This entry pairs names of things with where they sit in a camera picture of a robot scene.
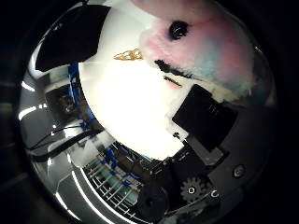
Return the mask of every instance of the screw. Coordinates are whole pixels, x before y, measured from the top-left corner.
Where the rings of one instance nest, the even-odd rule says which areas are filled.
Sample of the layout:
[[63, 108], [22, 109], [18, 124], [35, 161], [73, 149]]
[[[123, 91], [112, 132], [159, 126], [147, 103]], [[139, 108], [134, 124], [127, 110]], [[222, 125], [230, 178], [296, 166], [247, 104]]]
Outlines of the screw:
[[219, 197], [219, 193], [214, 189], [214, 190], [211, 192], [211, 196], [212, 196], [213, 198], [217, 198], [217, 197]]
[[194, 194], [195, 193], [195, 188], [194, 187], [188, 188], [188, 193]]
[[234, 178], [240, 178], [245, 173], [245, 166], [240, 164], [234, 168]]

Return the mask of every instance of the led light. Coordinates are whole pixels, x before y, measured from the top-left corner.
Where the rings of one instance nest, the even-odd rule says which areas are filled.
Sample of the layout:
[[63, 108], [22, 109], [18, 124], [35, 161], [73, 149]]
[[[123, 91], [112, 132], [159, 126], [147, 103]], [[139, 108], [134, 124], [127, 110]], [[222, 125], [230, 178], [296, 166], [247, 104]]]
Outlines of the led light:
[[64, 203], [64, 200], [62, 199], [62, 197], [60, 196], [60, 194], [58, 192], [55, 193], [55, 196], [58, 200], [58, 202], [62, 205], [62, 207], [67, 210], [67, 206], [66, 204]]
[[92, 184], [90, 183], [90, 181], [88, 180], [87, 176], [84, 174], [84, 171], [82, 168], [80, 168], [80, 171], [82, 173], [82, 175], [84, 176], [85, 181], [87, 182], [88, 186], [90, 187], [90, 189], [92, 190], [93, 194], [101, 201], [101, 203], [107, 208], [109, 209], [113, 214], [115, 214], [117, 217], [121, 218], [122, 220], [131, 223], [131, 224], [136, 224], [135, 222], [129, 220], [126, 217], [123, 217], [121, 214], [119, 214], [118, 212], [116, 212], [113, 208], [111, 208], [101, 197], [100, 195], [95, 191], [95, 189], [93, 188]]
[[77, 177], [75, 175], [75, 172], [72, 171], [72, 176], [74, 178], [75, 184], [78, 188], [78, 191], [80, 192], [80, 194], [82, 195], [83, 199], [85, 200], [85, 202], [87, 203], [87, 205], [89, 205], [91, 207], [91, 209], [94, 211], [94, 213], [96, 215], [98, 215], [100, 218], [102, 218], [106, 223], [109, 224], [114, 224], [114, 222], [110, 221], [107, 217], [105, 217], [102, 213], [99, 212], [99, 210], [96, 209], [96, 207], [94, 207], [94, 205], [91, 203], [91, 201], [88, 199], [88, 197], [86, 196], [86, 194], [84, 193], [81, 185], [79, 184]]
[[69, 163], [72, 163], [71, 156], [70, 156], [68, 153], [67, 153], [66, 157], [67, 157], [67, 161], [68, 161]]
[[22, 87], [25, 88], [28, 91], [36, 91], [34, 88], [31, 86], [27, 85], [24, 81], [21, 83]]
[[36, 106], [31, 106], [31, 107], [29, 107], [27, 109], [24, 109], [23, 111], [21, 111], [19, 113], [19, 120], [21, 120], [25, 115], [27, 115], [27, 114], [35, 111], [35, 110], [36, 110]]
[[74, 217], [75, 219], [81, 221], [81, 219], [79, 219], [71, 210], [67, 210], [67, 212], [72, 216]]

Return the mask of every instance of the white surface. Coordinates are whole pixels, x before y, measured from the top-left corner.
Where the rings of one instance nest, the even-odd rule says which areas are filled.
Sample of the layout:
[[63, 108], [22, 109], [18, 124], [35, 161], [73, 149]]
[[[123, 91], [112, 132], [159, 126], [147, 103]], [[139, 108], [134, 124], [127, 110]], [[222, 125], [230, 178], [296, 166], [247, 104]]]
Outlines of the white surface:
[[[143, 61], [116, 61], [113, 56], [136, 49], [142, 32], [156, 18], [130, 1], [107, 1], [113, 6], [105, 20], [97, 54], [79, 64], [82, 89], [99, 122], [119, 142], [130, 149], [163, 160], [173, 156], [188, 133], [171, 118], [176, 114], [191, 86], [200, 81], [178, 77], [182, 88], [163, 79], [164, 73]], [[209, 91], [210, 83], [201, 83]]]

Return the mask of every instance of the black cable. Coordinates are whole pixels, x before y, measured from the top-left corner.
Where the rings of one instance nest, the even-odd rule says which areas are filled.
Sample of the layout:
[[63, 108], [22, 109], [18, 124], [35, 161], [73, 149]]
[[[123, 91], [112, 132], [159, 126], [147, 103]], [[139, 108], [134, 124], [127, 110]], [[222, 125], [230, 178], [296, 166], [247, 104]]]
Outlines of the black cable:
[[85, 138], [87, 136], [94, 135], [94, 134], [98, 134], [100, 132], [101, 132], [100, 130], [89, 130], [87, 132], [80, 133], [77, 136], [63, 142], [61, 145], [56, 147], [54, 150], [52, 150], [46, 154], [43, 154], [43, 155], [31, 155], [31, 158], [33, 161], [36, 161], [36, 162], [47, 161], [49, 158], [58, 156], [61, 152], [67, 150], [69, 147], [72, 147], [74, 144], [76, 144], [76, 142], [82, 140], [83, 138]]
[[41, 138], [36, 144], [34, 144], [33, 146], [31, 146], [31, 147], [28, 147], [27, 149], [28, 150], [34, 150], [34, 149], [36, 149], [37, 147], [38, 147], [38, 145], [42, 142], [42, 141], [44, 141], [45, 139], [47, 139], [48, 137], [50, 137], [50, 136], [52, 136], [54, 133], [58, 133], [58, 132], [61, 132], [61, 131], [63, 131], [63, 130], [65, 130], [65, 129], [70, 129], [70, 128], [80, 128], [81, 126], [71, 126], [71, 127], [64, 127], [64, 128], [62, 128], [62, 129], [58, 129], [58, 130], [56, 130], [56, 131], [53, 131], [53, 132], [51, 132], [51, 133], [49, 133], [49, 134], [47, 134], [47, 135], [45, 135], [43, 138]]
[[38, 149], [38, 148], [40, 148], [40, 147], [44, 147], [44, 146], [46, 146], [46, 145], [49, 145], [49, 144], [52, 144], [52, 143], [55, 143], [55, 142], [57, 142], [57, 141], [49, 141], [49, 142], [43, 143], [43, 144], [41, 144], [41, 145], [38, 145], [38, 146], [32, 148], [32, 150], [36, 150], [36, 149]]

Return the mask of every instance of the wire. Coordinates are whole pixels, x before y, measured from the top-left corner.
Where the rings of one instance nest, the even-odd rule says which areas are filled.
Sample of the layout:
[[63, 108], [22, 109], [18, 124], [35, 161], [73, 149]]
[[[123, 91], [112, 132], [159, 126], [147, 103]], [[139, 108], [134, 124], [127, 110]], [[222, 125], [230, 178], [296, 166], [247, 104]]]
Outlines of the wire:
[[54, 133], [61, 132], [61, 131], [65, 130], [65, 129], [80, 128], [80, 127], [81, 127], [81, 126], [79, 126], [79, 125], [78, 125], [78, 126], [71, 126], [71, 127], [64, 127], [64, 128], [62, 128], [62, 129], [58, 129], [58, 130], [56, 130], [56, 131], [53, 131], [53, 132], [51, 132], [51, 133], [45, 135], [45, 136], [44, 136], [43, 138], [41, 138], [35, 145], [33, 145], [33, 146], [31, 146], [31, 147], [28, 147], [27, 149], [28, 149], [28, 150], [34, 150], [34, 149], [38, 148], [40, 143], [42, 143], [42, 142], [43, 142], [45, 139], [47, 139], [48, 137], [52, 136]]
[[54, 150], [52, 150], [48, 153], [45, 153], [43, 155], [36, 155], [34, 153], [30, 153], [31, 158], [33, 161], [36, 161], [36, 162], [47, 161], [49, 158], [54, 158], [54, 157], [58, 156], [60, 153], [67, 150], [69, 147], [72, 147], [74, 144], [76, 144], [76, 142], [84, 139], [85, 137], [88, 137], [88, 136], [91, 136], [94, 134], [98, 134], [100, 132], [101, 132], [100, 130], [89, 130], [87, 132], [80, 133], [77, 136], [66, 140], [61, 145], [57, 146]]

